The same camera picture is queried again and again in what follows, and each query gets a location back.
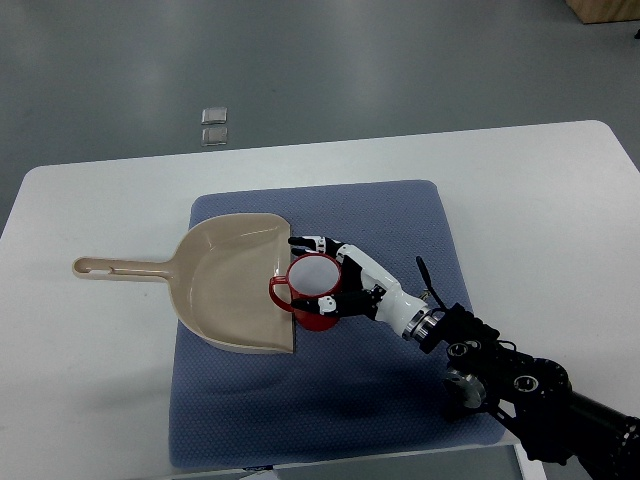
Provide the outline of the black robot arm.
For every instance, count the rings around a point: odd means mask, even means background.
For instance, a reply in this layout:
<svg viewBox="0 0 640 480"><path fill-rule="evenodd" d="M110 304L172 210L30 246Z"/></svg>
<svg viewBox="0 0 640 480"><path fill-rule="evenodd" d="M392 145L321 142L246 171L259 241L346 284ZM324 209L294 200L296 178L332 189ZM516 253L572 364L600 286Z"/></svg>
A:
<svg viewBox="0 0 640 480"><path fill-rule="evenodd" d="M425 353L446 344L449 418L487 413L530 460L576 458L593 479L638 478L638 418L574 391L560 364L520 351L460 304L419 311L403 336Z"/></svg>

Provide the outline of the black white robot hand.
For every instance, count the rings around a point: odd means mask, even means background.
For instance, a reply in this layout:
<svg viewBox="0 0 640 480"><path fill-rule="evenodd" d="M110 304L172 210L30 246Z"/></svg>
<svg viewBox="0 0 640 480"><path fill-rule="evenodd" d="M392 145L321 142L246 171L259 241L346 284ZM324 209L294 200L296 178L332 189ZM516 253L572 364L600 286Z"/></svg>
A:
<svg viewBox="0 0 640 480"><path fill-rule="evenodd" d="M427 303L406 293L399 280L358 247L324 236L288 239L296 256L326 254L341 267L341 290L318 299L295 300L293 306L324 317L365 316L389 325L400 337L430 311Z"/></svg>

